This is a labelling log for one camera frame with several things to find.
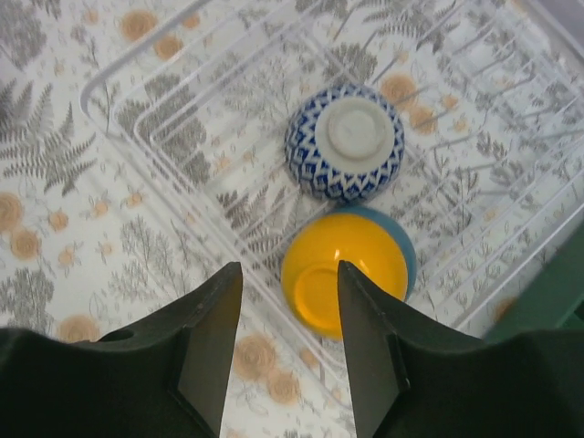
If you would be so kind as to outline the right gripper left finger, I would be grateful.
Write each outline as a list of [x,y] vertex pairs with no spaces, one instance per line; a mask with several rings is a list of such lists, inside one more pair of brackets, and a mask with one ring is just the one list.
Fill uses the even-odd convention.
[[242,295],[242,268],[231,262],[94,342],[3,328],[1,434],[218,436]]

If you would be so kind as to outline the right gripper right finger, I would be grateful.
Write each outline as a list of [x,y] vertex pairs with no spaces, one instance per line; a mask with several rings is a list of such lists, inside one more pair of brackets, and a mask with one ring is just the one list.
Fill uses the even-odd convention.
[[583,333],[488,344],[339,263],[339,311],[360,437],[580,437]]

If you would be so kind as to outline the dark blue bowl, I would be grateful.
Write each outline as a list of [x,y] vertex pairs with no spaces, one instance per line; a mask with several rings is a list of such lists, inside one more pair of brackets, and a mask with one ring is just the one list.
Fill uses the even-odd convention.
[[389,215],[379,210],[375,210],[363,205],[343,207],[340,209],[343,213],[356,214],[367,218],[383,228],[396,241],[401,249],[408,270],[408,286],[405,295],[407,301],[412,294],[417,277],[417,259],[412,240],[405,230]]

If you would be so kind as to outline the yellow bowl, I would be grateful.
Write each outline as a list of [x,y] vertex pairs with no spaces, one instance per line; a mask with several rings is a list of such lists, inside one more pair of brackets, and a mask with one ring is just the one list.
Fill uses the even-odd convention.
[[406,255],[374,220],[333,213],[305,226],[286,250],[281,287],[294,316],[322,337],[341,340],[339,263],[356,266],[383,291],[403,300],[412,285]]

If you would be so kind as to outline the green compartment tray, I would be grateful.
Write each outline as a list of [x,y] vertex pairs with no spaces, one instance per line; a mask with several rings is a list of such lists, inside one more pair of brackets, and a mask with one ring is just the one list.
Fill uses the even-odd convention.
[[489,343],[534,330],[583,329],[583,228],[563,244],[485,335]]

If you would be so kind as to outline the white wire dish rack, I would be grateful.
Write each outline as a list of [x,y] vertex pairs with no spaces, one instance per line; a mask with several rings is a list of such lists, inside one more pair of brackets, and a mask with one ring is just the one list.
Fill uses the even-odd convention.
[[[240,255],[272,326],[349,384],[342,345],[285,308],[280,269],[311,220],[350,202],[387,214],[413,245],[408,302],[487,330],[495,306],[583,216],[583,81],[515,1],[195,1],[155,24],[82,90],[180,203]],[[312,195],[284,138],[308,99],[380,93],[405,136],[381,183]]]

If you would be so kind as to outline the red patterned bowl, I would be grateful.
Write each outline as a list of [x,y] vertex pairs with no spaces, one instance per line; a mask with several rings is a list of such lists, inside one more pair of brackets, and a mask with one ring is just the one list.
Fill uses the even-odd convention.
[[369,200],[397,178],[405,129],[379,92],[357,83],[326,87],[290,116],[287,170],[303,192],[338,204]]

